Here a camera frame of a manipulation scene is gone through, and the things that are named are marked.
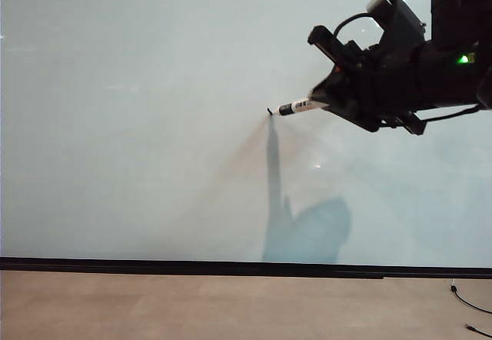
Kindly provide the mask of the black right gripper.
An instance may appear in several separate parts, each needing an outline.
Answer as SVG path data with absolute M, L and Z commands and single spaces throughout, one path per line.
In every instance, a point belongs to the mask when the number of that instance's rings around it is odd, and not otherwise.
M 323 25 L 313 28 L 307 42 L 334 63 L 330 74 L 311 90 L 310 101 L 368 132 L 403 127 L 412 135 L 424 133 L 426 123 L 413 111 L 384 103 L 383 90 L 377 86 L 384 73 L 371 66 L 368 51 L 353 41 L 342 44 Z

